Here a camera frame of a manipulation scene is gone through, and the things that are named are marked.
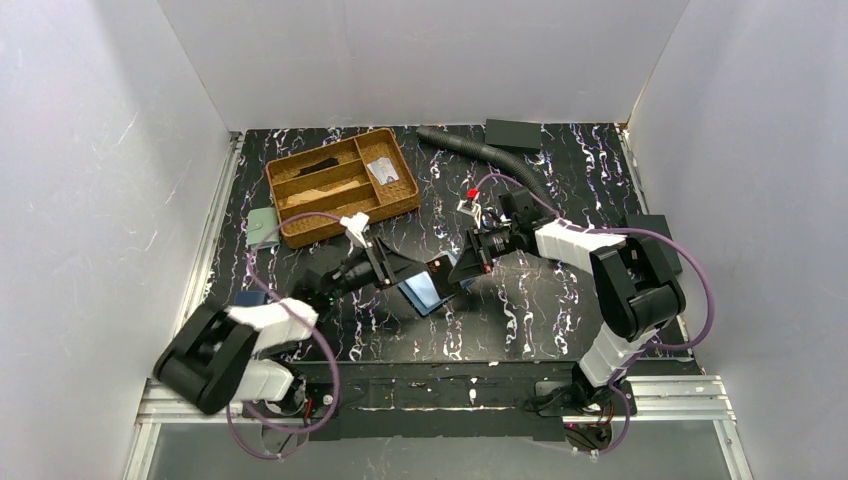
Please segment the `dark credit card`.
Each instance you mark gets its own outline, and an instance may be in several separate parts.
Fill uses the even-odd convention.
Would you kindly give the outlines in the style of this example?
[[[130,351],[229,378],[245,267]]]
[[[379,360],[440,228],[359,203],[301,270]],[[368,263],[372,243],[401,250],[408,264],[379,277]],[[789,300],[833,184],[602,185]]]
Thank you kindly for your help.
[[[441,255],[428,261],[427,268],[430,280],[440,298],[449,297],[458,291],[458,284],[449,279],[453,269],[450,255]]]

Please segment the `light blue card holder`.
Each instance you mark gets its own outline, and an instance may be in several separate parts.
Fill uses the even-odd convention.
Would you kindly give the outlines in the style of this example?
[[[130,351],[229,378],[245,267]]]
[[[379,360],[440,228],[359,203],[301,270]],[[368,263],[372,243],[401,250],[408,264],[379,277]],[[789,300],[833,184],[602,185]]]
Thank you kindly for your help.
[[[453,266],[458,260],[458,256],[453,251],[442,251],[434,258],[441,255],[450,255],[452,257]],[[398,288],[420,316],[429,315],[456,295],[467,290],[456,292],[454,295],[449,297],[440,298],[438,293],[435,291],[428,272],[413,276],[399,284]]]

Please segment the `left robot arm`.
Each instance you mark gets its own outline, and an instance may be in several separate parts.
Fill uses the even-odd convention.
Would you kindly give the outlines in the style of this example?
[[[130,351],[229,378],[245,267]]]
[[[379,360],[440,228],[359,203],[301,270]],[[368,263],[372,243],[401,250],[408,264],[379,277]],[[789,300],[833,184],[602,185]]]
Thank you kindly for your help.
[[[312,338],[338,298],[367,285],[395,286],[427,269],[376,238],[333,270],[305,271],[279,301],[202,304],[159,356],[153,376],[206,415],[234,401],[285,402],[296,376],[264,352]]]

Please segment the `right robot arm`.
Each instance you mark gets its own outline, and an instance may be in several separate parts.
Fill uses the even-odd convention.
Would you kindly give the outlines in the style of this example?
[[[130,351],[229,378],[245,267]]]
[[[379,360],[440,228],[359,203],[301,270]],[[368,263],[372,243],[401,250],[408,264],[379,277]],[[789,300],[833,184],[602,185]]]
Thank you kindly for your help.
[[[500,196],[504,220],[467,230],[447,278],[460,283],[492,271],[497,258],[521,251],[589,273],[603,324],[554,398],[586,405],[608,394],[656,332],[686,307],[665,248],[666,236],[645,229],[595,230],[556,215],[528,189]]]

